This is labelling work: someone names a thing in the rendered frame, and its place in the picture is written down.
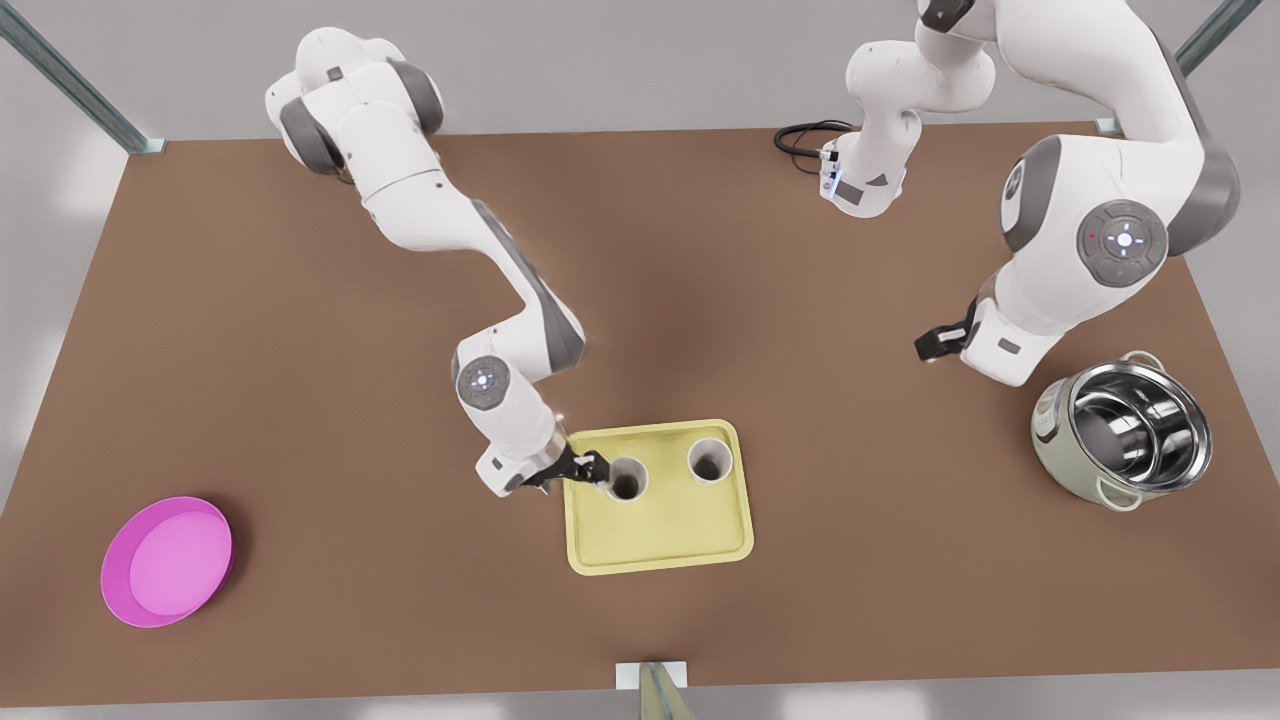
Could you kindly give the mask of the white IKEA cup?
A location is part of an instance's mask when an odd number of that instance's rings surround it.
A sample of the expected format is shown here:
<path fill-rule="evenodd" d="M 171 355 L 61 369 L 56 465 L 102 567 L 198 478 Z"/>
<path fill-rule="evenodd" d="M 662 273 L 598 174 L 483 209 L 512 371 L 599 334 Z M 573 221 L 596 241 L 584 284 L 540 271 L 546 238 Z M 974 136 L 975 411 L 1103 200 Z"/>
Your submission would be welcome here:
<path fill-rule="evenodd" d="M 687 452 L 689 470 L 700 486 L 713 486 L 727 479 L 733 465 L 732 448 L 714 437 L 695 441 Z"/>
<path fill-rule="evenodd" d="M 616 457 L 611 462 L 605 493 L 614 501 L 630 503 L 648 489 L 649 474 L 644 462 L 635 457 Z"/>

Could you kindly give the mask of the yellow rectangular tray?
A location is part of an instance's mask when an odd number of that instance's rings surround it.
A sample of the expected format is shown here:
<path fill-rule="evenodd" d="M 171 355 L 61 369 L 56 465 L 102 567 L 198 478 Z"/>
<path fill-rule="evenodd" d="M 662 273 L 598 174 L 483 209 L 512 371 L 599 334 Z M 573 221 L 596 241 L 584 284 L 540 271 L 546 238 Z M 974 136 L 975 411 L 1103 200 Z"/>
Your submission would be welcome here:
<path fill-rule="evenodd" d="M 690 446 L 705 437 L 733 451 L 730 477 L 698 484 L 687 465 Z M 564 483 L 564 536 L 570 566 L 584 577 L 689 568 L 745 559 L 755 544 L 736 428 L 722 419 L 582 430 L 575 448 L 635 457 L 649 474 L 646 492 L 621 503 L 604 489 Z"/>

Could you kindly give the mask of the pink round bowl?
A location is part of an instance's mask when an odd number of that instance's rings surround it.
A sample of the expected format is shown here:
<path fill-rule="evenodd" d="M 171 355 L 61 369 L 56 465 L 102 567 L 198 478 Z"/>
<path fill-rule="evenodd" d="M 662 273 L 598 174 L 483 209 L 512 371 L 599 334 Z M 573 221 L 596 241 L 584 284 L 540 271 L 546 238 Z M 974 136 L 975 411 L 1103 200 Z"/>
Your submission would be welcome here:
<path fill-rule="evenodd" d="M 109 543 L 100 570 L 108 611 L 137 628 L 160 628 L 198 611 L 236 561 L 230 523 L 204 498 L 178 496 L 141 509 Z"/>

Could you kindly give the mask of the silver frame post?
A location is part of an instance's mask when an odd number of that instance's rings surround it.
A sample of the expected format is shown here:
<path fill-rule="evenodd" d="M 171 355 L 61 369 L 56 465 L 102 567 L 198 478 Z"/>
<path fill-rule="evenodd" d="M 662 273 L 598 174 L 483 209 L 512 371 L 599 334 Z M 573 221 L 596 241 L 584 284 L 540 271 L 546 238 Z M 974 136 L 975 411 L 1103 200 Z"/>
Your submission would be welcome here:
<path fill-rule="evenodd" d="M 1184 79 L 1190 78 L 1258 9 L 1277 4 L 1277 0 L 1128 1 L 1171 50 Z"/>
<path fill-rule="evenodd" d="M 695 720 L 684 698 L 689 688 L 685 661 L 616 664 L 614 688 L 636 691 L 639 720 Z"/>
<path fill-rule="evenodd" d="M 0 0 L 0 38 L 81 109 L 129 155 L 159 155 L 164 138 L 145 136 L 88 82 L 10 3 Z"/>

